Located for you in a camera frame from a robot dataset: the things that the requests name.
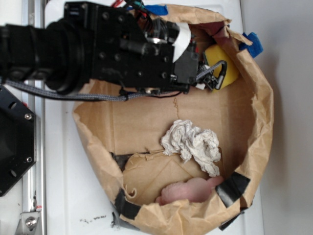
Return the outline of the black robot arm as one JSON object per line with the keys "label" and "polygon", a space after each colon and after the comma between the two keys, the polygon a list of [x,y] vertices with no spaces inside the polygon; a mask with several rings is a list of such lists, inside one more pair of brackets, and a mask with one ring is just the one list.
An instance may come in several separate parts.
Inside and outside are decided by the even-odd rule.
{"label": "black robot arm", "polygon": [[188,24],[152,19],[138,0],[122,7],[66,2],[63,17],[44,29],[0,29],[2,81],[42,80],[62,95],[90,79],[140,93],[186,93],[198,80],[198,62]]}

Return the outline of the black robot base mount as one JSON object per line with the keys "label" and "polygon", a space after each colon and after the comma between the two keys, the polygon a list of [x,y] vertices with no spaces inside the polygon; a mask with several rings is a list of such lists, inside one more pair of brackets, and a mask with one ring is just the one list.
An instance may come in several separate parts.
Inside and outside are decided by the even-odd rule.
{"label": "black robot base mount", "polygon": [[0,87],[0,195],[5,196],[35,163],[35,115]]}

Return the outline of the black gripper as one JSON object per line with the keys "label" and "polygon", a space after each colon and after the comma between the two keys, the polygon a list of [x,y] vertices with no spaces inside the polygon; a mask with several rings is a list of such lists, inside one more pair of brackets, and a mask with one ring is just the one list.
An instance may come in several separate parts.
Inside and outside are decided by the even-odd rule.
{"label": "black gripper", "polygon": [[71,54],[82,80],[98,79],[141,93],[188,92],[196,83],[196,42],[191,35],[187,50],[173,63],[171,45],[151,43],[145,37],[152,20],[140,23],[124,8],[65,3],[64,22],[74,36]]}

